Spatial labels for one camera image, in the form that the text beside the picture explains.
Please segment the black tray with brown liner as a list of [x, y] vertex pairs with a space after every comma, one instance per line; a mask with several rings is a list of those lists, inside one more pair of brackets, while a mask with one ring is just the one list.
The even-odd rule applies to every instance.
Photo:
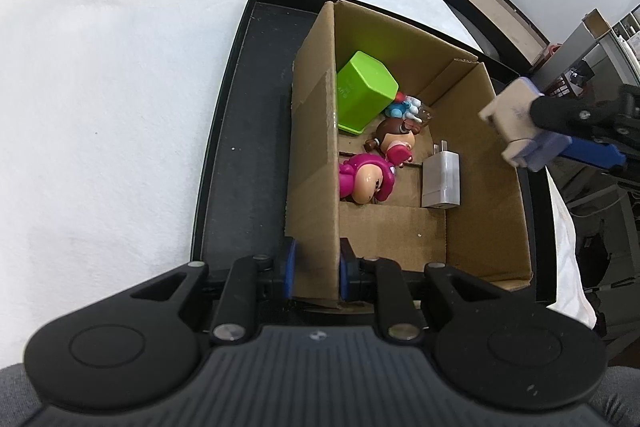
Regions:
[[509, 0], [444, 0], [483, 52], [519, 74], [527, 74], [549, 43]]

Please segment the purple block toy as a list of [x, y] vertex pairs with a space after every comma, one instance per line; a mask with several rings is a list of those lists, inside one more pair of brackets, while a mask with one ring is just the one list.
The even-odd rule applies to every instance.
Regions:
[[478, 113], [506, 142], [503, 159], [515, 168], [537, 172], [572, 144], [569, 136], [535, 126], [529, 109], [542, 93], [526, 77], [509, 83]]

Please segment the black shallow tray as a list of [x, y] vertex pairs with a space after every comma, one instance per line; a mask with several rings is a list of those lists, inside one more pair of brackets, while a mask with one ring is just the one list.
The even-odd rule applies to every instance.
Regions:
[[[292, 133], [293, 65], [320, 11], [340, 0], [248, 0], [220, 87], [205, 157], [193, 235], [192, 256], [213, 272], [236, 260], [280, 257], [288, 201]], [[491, 86], [506, 87], [516, 74], [482, 52], [403, 16], [355, 0], [344, 0], [424, 30], [475, 54]], [[549, 181], [544, 172], [515, 169], [525, 210], [538, 303], [556, 297], [556, 242]], [[352, 298], [362, 298], [362, 280]]]

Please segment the red blue small figurine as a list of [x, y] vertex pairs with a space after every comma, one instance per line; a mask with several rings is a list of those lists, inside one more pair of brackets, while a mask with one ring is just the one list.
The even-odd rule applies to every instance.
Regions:
[[394, 101], [384, 109], [384, 115], [387, 118], [412, 120], [425, 126], [433, 118], [433, 111], [420, 98], [398, 91]]

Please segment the brown cardboard box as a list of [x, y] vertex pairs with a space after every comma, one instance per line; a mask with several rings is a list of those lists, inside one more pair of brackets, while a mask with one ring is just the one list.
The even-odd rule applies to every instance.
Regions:
[[[338, 196], [338, 165], [363, 149], [337, 129], [335, 76], [357, 52], [381, 61], [402, 92], [433, 109], [413, 160], [397, 171], [385, 202], [357, 205]], [[340, 242], [361, 258], [388, 258], [419, 272], [441, 261], [499, 287], [533, 276], [518, 174], [502, 158], [497, 133], [480, 120], [495, 95], [473, 53], [396, 18], [344, 0], [323, 5], [293, 65], [292, 133], [285, 231], [296, 240], [293, 294], [334, 306]], [[421, 204], [422, 164], [436, 142], [460, 158], [461, 202]]]

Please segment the brown monkey figurine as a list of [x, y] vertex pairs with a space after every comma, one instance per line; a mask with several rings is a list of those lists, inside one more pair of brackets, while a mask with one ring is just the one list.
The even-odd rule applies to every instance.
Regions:
[[412, 161], [416, 136], [421, 130], [422, 126], [414, 120], [385, 118], [363, 148], [367, 153], [380, 153], [390, 165], [401, 168]]

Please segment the green hexagonal container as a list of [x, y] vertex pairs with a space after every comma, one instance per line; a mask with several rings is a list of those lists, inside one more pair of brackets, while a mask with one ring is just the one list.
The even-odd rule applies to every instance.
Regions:
[[398, 90], [397, 81], [382, 62], [357, 51], [336, 75], [338, 129], [361, 134], [393, 103]]

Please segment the white wall charger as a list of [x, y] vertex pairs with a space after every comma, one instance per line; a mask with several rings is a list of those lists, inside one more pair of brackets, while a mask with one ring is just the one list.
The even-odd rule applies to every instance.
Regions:
[[422, 164], [423, 208], [449, 209], [461, 204], [459, 155], [442, 140], [433, 145], [433, 153]]

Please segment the grey desk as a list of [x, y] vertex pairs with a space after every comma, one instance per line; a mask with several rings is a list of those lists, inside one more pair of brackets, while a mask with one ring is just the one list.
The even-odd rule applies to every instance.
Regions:
[[616, 35], [613, 27], [594, 9], [582, 18], [547, 61], [532, 75], [534, 85], [547, 91], [556, 80], [580, 62], [593, 71], [592, 81], [599, 72], [612, 72], [612, 86], [617, 92], [620, 84], [639, 86], [639, 60], [632, 47]]

